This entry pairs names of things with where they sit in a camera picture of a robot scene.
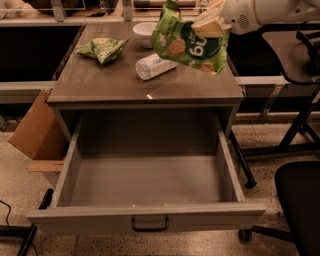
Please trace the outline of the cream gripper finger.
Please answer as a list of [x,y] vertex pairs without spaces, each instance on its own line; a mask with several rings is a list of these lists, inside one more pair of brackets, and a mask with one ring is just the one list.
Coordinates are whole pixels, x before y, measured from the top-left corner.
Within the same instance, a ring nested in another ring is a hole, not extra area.
[[232,28],[232,26],[220,16],[194,22],[191,27],[198,37],[204,38],[220,38],[225,32]]
[[199,15],[200,20],[219,18],[222,16],[226,0],[213,0],[206,11]]

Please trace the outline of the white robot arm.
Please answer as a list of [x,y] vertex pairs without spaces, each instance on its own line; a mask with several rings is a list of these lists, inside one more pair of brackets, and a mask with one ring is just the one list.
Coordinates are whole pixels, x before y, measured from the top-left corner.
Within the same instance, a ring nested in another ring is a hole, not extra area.
[[238,35],[272,23],[318,21],[320,0],[214,0],[191,25],[198,37]]

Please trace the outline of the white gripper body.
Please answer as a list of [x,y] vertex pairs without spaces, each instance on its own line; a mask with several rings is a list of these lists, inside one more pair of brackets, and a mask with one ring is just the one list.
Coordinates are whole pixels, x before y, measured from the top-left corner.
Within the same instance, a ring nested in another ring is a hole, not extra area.
[[254,0],[226,0],[223,16],[234,34],[242,35],[258,29]]

